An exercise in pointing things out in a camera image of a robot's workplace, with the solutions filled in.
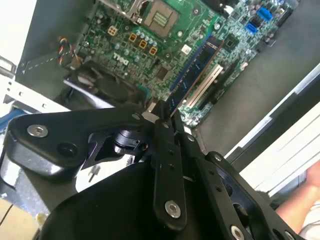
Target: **silver bolt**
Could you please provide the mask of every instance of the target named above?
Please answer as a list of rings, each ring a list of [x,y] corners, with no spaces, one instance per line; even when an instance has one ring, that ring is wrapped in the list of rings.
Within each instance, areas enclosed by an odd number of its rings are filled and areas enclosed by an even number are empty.
[[[137,114],[132,114],[132,117],[134,118],[134,119],[137,119],[137,120],[140,120],[140,117],[137,115]]]
[[[172,218],[178,219],[181,216],[181,210],[178,204],[174,201],[170,200],[164,204],[164,208],[167,214],[169,214]]]
[[[290,232],[284,231],[284,233],[285,233],[285,235],[288,237],[288,239],[290,239],[290,240],[295,240],[295,238],[291,235]]]
[[[232,236],[234,236],[236,240],[245,240],[244,234],[237,226],[232,225],[230,230],[231,230]]]
[[[162,126],[164,126],[166,129],[169,128],[169,125],[168,125],[166,122],[163,122],[163,123],[162,123]]]
[[[221,157],[220,157],[219,155],[214,155],[214,158],[215,158],[215,160],[217,160],[217,161],[219,161],[219,162],[222,161],[222,159],[221,159]]]
[[[188,135],[188,139],[191,141],[191,142],[194,142],[195,141],[195,138],[191,135]]]
[[[28,126],[26,131],[28,132],[28,134],[36,138],[44,138],[48,135],[48,129],[43,125],[30,125]]]

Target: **screw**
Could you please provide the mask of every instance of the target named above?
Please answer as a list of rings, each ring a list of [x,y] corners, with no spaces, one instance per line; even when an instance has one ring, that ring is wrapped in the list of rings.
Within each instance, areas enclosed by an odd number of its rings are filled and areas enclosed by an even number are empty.
[[[232,236],[234,236],[236,240],[245,240],[244,234],[237,226],[232,225],[230,230],[231,230]]]
[[[290,239],[290,240],[295,240],[295,238],[291,235],[290,232],[284,231],[284,233],[285,233],[285,235],[288,237],[288,239]]]
[[[91,183],[92,179],[94,179],[94,177],[98,175],[100,169],[101,167],[99,165],[94,165],[91,168],[91,171],[89,172],[89,183]]]
[[[164,204],[164,208],[167,214],[169,214],[172,218],[178,219],[181,216],[181,210],[178,204],[174,201],[170,200]]]
[[[134,119],[137,119],[137,120],[140,120],[140,117],[137,115],[137,114],[132,114],[132,117],[134,118]]]
[[[214,158],[215,158],[215,160],[217,160],[217,161],[219,161],[219,162],[222,161],[222,159],[221,159],[221,157],[220,157],[219,155],[214,155]]]
[[[194,142],[195,141],[195,138],[191,135],[188,135],[188,139],[191,141],[191,142]]]
[[[166,129],[169,128],[169,125],[168,125],[166,122],[163,122],[163,123],[162,123],[162,126],[164,126]]]
[[[45,126],[37,124],[28,126],[26,131],[28,134],[36,138],[44,138],[48,135],[48,129]]]

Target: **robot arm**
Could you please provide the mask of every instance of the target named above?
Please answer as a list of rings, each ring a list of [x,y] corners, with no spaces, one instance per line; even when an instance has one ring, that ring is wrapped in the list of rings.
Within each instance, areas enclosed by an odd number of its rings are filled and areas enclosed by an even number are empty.
[[[84,168],[132,164],[79,193]],[[119,107],[24,115],[7,129],[1,193],[49,214],[40,240],[300,240],[217,152],[204,155],[177,111]]]

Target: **green circuit board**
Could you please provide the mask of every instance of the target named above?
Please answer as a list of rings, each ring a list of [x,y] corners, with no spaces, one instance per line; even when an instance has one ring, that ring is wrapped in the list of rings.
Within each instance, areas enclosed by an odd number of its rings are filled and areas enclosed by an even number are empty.
[[[115,2],[126,12],[134,1]],[[155,7],[155,2],[165,4],[167,6],[165,11],[170,12],[170,17],[159,10],[160,5]],[[280,8],[281,14],[286,11],[282,6],[273,5],[272,0],[259,1],[259,4],[272,5],[275,13],[278,13]],[[242,0],[227,18],[213,12],[201,0],[156,0],[150,2],[144,10],[141,24],[133,24],[99,2],[87,35],[80,44],[79,52],[91,56],[94,61],[104,65],[118,77],[142,86],[149,91],[152,99],[166,100],[170,95],[171,85],[193,53],[209,35],[213,35],[225,41],[224,47],[215,56],[193,90],[197,89],[216,64],[219,63],[223,70],[227,70],[235,60],[239,60],[233,73],[216,92],[215,98],[219,99],[241,74],[243,63],[249,63],[255,57],[256,45],[267,34],[274,33],[278,29],[276,23],[281,18],[279,13],[274,14],[269,22],[262,21],[257,33],[250,33],[245,28],[248,19],[252,17],[250,14],[252,14],[250,6]],[[148,26],[147,19],[162,25],[161,31]],[[226,45],[226,41],[230,38],[235,46]],[[189,108],[183,103],[179,110],[184,124],[193,128],[212,107],[211,102],[202,109],[199,109],[197,104]]]

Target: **person's arm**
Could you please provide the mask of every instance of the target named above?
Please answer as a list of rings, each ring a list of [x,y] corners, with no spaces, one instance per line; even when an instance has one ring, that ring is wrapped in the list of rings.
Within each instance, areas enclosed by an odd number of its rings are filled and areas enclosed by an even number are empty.
[[[319,199],[320,161],[307,170],[305,183],[275,211],[298,234],[308,212]]]

